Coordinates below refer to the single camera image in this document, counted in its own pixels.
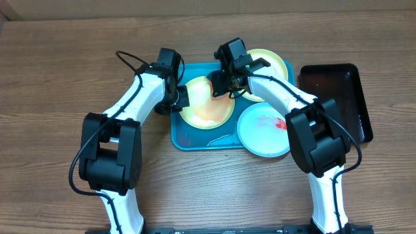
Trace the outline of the pink sponge black scourer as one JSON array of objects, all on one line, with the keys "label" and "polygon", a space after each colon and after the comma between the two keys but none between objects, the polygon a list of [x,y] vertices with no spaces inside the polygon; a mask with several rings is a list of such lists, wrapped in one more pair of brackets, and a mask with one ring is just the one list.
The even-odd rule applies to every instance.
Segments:
[{"label": "pink sponge black scourer", "polygon": [[211,79],[211,97],[218,99],[228,93],[228,86],[225,81],[220,78],[213,77]]}]

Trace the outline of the yellow plate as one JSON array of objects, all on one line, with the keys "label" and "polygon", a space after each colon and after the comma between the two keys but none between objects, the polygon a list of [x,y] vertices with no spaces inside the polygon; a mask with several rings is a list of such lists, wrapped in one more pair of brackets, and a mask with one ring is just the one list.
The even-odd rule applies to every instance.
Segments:
[{"label": "yellow plate", "polygon": [[214,129],[226,123],[235,108],[228,94],[213,97],[213,86],[205,76],[195,77],[186,83],[189,106],[179,113],[182,119],[197,129]]},{"label": "yellow plate", "polygon": [[272,69],[278,73],[281,78],[284,78],[286,81],[289,80],[288,69],[283,59],[279,55],[266,49],[251,49],[247,51],[247,53],[252,56],[253,60],[259,58],[265,59],[270,63]]}]

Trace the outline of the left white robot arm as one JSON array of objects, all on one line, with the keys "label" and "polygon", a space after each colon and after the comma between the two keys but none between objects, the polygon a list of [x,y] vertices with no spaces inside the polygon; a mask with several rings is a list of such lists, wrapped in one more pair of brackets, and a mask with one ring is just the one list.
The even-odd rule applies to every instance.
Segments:
[{"label": "left white robot arm", "polygon": [[183,67],[180,61],[143,64],[116,104],[83,120],[81,147],[68,180],[73,187],[77,168],[91,189],[83,194],[101,198],[110,220],[107,233],[144,231],[135,193],[142,171],[141,127],[152,110],[169,115],[188,106],[185,88],[178,85]]}]

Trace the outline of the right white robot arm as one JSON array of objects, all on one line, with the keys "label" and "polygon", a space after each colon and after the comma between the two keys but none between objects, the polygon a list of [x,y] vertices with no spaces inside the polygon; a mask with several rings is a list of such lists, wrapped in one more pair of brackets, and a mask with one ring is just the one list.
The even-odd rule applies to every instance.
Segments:
[{"label": "right white robot arm", "polygon": [[230,64],[209,74],[213,96],[245,90],[284,115],[292,157],[309,178],[312,226],[317,233],[346,233],[342,175],[352,137],[343,127],[334,100],[321,100],[286,80],[264,59],[235,68]]}]

